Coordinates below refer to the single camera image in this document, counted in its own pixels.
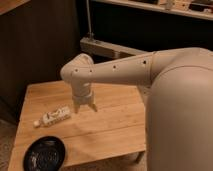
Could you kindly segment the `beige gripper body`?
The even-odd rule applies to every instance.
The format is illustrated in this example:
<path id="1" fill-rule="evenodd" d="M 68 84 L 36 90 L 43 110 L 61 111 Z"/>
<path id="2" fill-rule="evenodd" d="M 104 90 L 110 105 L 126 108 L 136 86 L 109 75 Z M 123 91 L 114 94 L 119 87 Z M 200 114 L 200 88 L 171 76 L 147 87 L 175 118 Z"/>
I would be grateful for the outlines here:
<path id="1" fill-rule="evenodd" d="M 94 93 L 90 83 L 72 85 L 72 99 L 78 105 L 92 104 Z"/>

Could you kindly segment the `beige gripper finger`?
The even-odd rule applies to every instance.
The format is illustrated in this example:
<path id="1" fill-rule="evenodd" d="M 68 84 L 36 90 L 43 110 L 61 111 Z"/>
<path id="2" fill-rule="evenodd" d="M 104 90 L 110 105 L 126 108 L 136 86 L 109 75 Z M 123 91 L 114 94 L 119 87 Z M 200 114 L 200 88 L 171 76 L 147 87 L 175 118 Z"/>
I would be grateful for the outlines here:
<path id="1" fill-rule="evenodd" d="M 74 103 L 74 112 L 75 112 L 76 114 L 79 112 L 79 109 L 80 109 L 80 105 Z"/>
<path id="2" fill-rule="evenodd" d="M 98 111 L 97 106 L 96 106 L 95 103 L 92 102 L 92 103 L 89 104 L 89 106 L 90 106 L 90 108 L 92 108 L 95 112 Z"/>

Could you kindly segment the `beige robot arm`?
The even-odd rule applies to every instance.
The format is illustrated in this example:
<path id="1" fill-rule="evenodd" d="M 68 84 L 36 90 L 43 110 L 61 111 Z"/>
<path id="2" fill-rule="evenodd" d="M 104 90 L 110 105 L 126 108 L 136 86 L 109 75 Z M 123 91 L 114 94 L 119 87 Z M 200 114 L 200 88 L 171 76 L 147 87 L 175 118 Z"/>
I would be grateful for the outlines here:
<path id="1" fill-rule="evenodd" d="M 213 171 L 213 51 L 160 50 L 99 64 L 81 53 L 60 75 L 76 107 L 94 104 L 93 83 L 147 87 L 147 171 Z"/>

